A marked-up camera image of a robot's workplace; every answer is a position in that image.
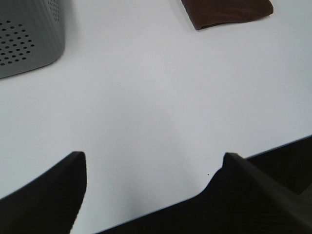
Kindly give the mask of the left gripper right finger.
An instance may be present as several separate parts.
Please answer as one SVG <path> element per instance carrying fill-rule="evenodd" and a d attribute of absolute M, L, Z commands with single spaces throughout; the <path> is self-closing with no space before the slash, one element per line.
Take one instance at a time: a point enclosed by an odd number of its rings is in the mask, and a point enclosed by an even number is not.
<path fill-rule="evenodd" d="M 198 195 L 108 234 L 309 234 L 312 207 L 246 159 L 226 153 Z"/>

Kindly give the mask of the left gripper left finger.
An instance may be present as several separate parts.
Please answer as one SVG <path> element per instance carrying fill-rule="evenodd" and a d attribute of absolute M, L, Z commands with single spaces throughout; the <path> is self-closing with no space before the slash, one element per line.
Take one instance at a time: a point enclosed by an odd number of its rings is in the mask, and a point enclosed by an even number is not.
<path fill-rule="evenodd" d="M 2 234 L 68 234 L 87 187 L 86 158 L 72 152 L 0 200 Z"/>

